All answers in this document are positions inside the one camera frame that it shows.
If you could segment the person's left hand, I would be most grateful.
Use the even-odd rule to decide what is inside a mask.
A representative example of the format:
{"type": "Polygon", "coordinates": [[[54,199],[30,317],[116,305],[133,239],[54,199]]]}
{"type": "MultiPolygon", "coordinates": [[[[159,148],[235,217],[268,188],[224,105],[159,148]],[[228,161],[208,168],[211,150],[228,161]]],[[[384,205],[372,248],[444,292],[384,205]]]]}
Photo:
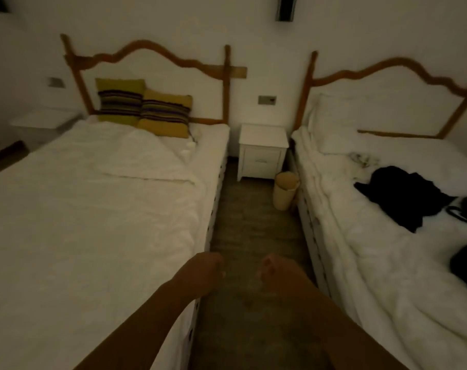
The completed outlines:
{"type": "Polygon", "coordinates": [[[180,301],[190,303],[212,292],[208,285],[208,254],[203,252],[189,259],[171,279],[174,291],[180,301]]]}

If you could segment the person's right hand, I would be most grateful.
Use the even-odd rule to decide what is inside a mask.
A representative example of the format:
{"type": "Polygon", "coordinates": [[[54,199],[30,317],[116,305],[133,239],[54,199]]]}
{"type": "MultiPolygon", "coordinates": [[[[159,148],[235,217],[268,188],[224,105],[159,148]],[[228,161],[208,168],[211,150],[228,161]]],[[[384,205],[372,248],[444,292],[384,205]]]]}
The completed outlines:
{"type": "Polygon", "coordinates": [[[294,260],[275,254],[275,261],[277,270],[274,293],[283,298],[296,300],[317,290],[294,260]]]}

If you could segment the person's right forearm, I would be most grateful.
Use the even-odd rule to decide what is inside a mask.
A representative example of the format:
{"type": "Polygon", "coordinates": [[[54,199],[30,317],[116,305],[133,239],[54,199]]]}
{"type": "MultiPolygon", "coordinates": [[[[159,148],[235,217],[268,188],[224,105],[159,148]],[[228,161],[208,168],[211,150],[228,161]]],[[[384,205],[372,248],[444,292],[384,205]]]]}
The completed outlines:
{"type": "Polygon", "coordinates": [[[335,370],[409,370],[313,284],[283,292],[304,317],[335,370]]]}

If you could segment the person's left forearm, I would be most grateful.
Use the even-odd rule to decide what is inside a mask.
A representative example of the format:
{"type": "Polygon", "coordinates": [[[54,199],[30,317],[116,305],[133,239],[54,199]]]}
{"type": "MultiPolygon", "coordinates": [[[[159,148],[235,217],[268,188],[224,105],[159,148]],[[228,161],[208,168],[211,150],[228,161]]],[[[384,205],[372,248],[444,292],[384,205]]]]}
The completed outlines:
{"type": "Polygon", "coordinates": [[[192,300],[185,283],[172,278],[74,370],[150,370],[169,331],[192,300]]]}

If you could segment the cream waste bin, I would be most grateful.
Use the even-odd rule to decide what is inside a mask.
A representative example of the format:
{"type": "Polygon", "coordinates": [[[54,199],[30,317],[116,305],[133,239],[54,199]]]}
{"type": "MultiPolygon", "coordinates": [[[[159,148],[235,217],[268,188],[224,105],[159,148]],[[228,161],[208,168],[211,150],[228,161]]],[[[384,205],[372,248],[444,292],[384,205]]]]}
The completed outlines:
{"type": "Polygon", "coordinates": [[[292,204],[300,186],[300,178],[291,171],[278,173],[274,178],[273,205],[279,211],[286,211],[292,204]]]}

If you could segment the white nightstand with drawers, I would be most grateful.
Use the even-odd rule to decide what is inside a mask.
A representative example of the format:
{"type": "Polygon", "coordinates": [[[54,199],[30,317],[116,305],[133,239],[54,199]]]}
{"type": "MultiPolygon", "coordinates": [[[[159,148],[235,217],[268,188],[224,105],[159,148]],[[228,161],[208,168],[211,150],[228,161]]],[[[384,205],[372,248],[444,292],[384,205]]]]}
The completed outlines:
{"type": "Polygon", "coordinates": [[[237,181],[242,178],[274,180],[282,170],[288,148],[283,127],[242,124],[237,181]]]}

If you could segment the white bed with black clothes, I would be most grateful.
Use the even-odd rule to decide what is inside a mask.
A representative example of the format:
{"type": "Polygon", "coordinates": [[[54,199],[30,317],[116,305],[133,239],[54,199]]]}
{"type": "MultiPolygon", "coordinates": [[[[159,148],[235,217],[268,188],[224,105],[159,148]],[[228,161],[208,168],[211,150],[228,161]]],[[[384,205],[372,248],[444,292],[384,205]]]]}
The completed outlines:
{"type": "Polygon", "coordinates": [[[467,196],[467,156],[448,141],[363,137],[325,136],[321,146],[305,126],[292,133],[343,309],[411,370],[467,370],[467,286],[448,267],[467,245],[467,224],[441,211],[409,232],[354,188],[373,170],[348,154],[418,173],[457,197],[467,196]]]}

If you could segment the black garment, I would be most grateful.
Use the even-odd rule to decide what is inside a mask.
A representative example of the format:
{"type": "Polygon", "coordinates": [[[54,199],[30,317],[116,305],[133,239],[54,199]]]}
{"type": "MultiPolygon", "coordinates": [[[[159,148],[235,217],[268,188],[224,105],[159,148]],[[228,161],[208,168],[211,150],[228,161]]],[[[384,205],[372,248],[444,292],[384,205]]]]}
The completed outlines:
{"type": "Polygon", "coordinates": [[[437,215],[457,199],[418,173],[408,173],[396,166],[378,168],[368,183],[355,182],[354,188],[411,233],[422,227],[424,217],[437,215]]]}

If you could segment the yellow striped cushion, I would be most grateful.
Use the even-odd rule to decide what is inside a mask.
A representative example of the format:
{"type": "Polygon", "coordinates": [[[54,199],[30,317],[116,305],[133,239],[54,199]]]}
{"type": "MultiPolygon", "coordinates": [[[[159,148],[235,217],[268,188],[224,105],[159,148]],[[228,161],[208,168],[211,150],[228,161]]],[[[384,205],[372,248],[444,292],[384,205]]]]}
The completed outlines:
{"type": "Polygon", "coordinates": [[[174,95],[146,89],[137,128],[156,136],[190,137],[189,120],[193,106],[190,95],[174,95]]]}

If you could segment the white pillow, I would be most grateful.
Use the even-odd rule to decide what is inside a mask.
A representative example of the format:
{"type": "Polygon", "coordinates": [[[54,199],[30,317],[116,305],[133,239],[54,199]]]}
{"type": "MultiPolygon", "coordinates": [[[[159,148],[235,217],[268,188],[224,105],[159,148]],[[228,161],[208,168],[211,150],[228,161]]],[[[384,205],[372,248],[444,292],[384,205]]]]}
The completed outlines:
{"type": "Polygon", "coordinates": [[[312,144],[323,154],[368,152],[396,136],[368,131],[436,136],[463,101],[448,92],[436,95],[381,93],[343,97],[310,96],[303,117],[312,144]]]}

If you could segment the green striped cushion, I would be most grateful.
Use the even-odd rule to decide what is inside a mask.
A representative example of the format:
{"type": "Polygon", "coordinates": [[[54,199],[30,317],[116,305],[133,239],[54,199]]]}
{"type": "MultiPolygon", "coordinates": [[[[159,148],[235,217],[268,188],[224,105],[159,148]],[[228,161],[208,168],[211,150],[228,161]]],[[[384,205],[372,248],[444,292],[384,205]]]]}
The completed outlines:
{"type": "Polygon", "coordinates": [[[100,99],[99,122],[136,127],[146,90],[145,80],[96,78],[95,84],[100,99]]]}

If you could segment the white floating side shelf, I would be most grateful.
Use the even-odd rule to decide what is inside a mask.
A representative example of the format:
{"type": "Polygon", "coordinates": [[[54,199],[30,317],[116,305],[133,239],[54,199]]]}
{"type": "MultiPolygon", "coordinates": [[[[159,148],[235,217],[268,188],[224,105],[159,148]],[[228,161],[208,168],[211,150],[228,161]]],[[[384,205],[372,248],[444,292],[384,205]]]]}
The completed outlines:
{"type": "Polygon", "coordinates": [[[11,119],[9,125],[14,128],[59,130],[81,117],[82,114],[76,110],[41,108],[11,119]]]}

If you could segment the wooden curved headboard with plank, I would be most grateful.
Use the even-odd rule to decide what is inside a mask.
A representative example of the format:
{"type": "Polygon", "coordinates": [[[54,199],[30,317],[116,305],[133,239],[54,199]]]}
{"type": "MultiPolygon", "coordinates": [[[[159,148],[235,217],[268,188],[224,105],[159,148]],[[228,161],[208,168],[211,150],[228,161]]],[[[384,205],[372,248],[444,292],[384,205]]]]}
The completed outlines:
{"type": "Polygon", "coordinates": [[[82,99],[84,109],[88,115],[97,115],[100,111],[94,108],[92,99],[90,98],[88,88],[81,72],[84,70],[93,69],[97,65],[105,62],[116,64],[125,59],[127,56],[138,50],[153,51],[168,61],[172,62],[180,68],[194,68],[206,76],[219,80],[223,84],[222,90],[222,118],[198,118],[192,117],[192,123],[215,125],[215,124],[229,124],[230,121],[230,84],[232,79],[247,79],[247,67],[233,66],[231,63],[231,46],[226,44],[224,46],[224,62],[222,65],[205,64],[201,61],[194,59],[183,59],[172,53],[163,45],[146,40],[134,40],[116,53],[99,53],[93,56],[77,55],[73,49],[70,37],[67,34],[60,34],[62,44],[64,46],[64,58],[71,70],[76,87],[82,99]]]}

